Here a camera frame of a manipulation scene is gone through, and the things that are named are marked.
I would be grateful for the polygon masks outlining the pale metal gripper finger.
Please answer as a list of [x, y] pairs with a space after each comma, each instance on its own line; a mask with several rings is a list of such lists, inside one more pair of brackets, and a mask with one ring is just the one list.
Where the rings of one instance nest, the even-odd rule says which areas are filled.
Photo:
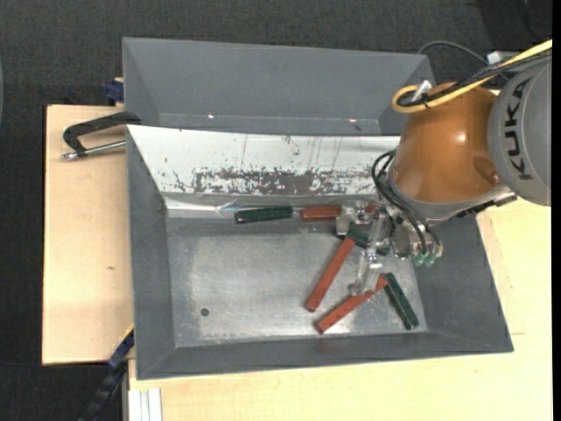
[[336, 216], [337, 235], [346, 235], [353, 225], [369, 225], [379, 217], [380, 206], [366, 201], [344, 203]]
[[363, 253], [359, 259], [359, 268], [356, 280], [349, 286], [352, 296], [364, 295], [374, 291], [382, 263], [374, 253]]

